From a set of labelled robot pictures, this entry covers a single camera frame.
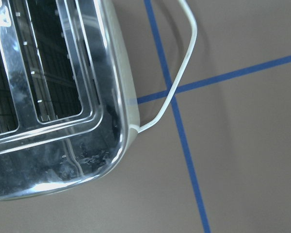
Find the white appliance box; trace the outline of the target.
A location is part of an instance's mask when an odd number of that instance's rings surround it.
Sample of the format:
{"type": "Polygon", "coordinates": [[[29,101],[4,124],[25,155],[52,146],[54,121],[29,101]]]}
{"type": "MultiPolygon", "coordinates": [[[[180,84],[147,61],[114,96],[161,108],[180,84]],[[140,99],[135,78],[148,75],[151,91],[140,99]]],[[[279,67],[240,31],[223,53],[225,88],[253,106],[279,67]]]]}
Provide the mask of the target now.
{"type": "Polygon", "coordinates": [[[110,0],[0,0],[0,201],[115,168],[140,126],[110,0]]]}

